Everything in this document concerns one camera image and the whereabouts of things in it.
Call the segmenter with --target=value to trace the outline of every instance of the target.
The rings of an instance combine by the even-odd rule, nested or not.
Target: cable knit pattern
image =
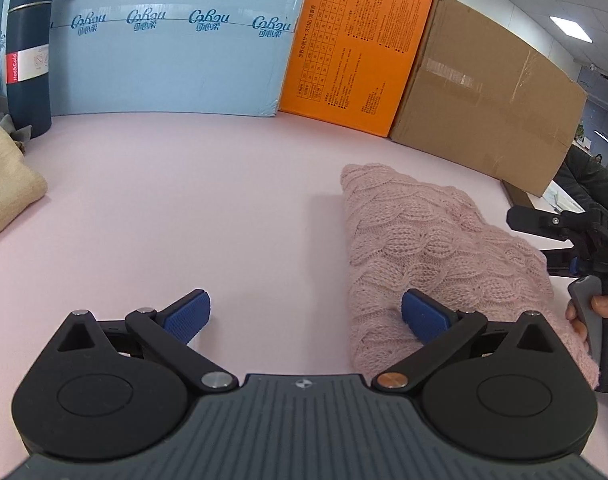
[[[455,187],[423,184],[380,164],[341,172],[349,242],[351,353],[368,380],[421,347],[402,321],[401,298],[418,288],[456,310],[515,321],[539,310],[594,388],[597,364],[570,324],[550,308],[542,253],[487,224]]]

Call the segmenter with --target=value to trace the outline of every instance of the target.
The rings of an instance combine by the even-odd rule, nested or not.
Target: pink knit fabric
[[[349,242],[351,352],[368,380],[421,347],[402,321],[401,298],[418,288],[456,310],[515,321],[539,310],[594,388],[598,367],[570,324],[550,308],[545,258],[487,224],[455,187],[423,184],[380,164],[341,172]]]

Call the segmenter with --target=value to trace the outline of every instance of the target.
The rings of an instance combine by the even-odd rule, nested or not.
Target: dark blue thermos
[[[6,25],[6,93],[17,129],[32,124],[31,137],[48,131],[48,41],[53,0],[10,0]]]

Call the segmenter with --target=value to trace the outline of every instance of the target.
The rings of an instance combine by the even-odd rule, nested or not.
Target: orange box
[[[279,108],[388,136],[432,0],[304,0]]]

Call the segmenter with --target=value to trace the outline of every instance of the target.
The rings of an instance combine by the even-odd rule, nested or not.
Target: pink table surface
[[[352,372],[339,177],[367,162],[457,186],[508,230],[498,181],[340,126],[288,114],[55,118],[26,156],[48,195],[0,235],[0,477],[26,457],[12,394],[74,309],[117,319],[204,288],[212,317],[191,345],[240,378]],[[561,310],[567,284],[554,279]],[[584,456],[608,476],[608,396],[599,402]]]

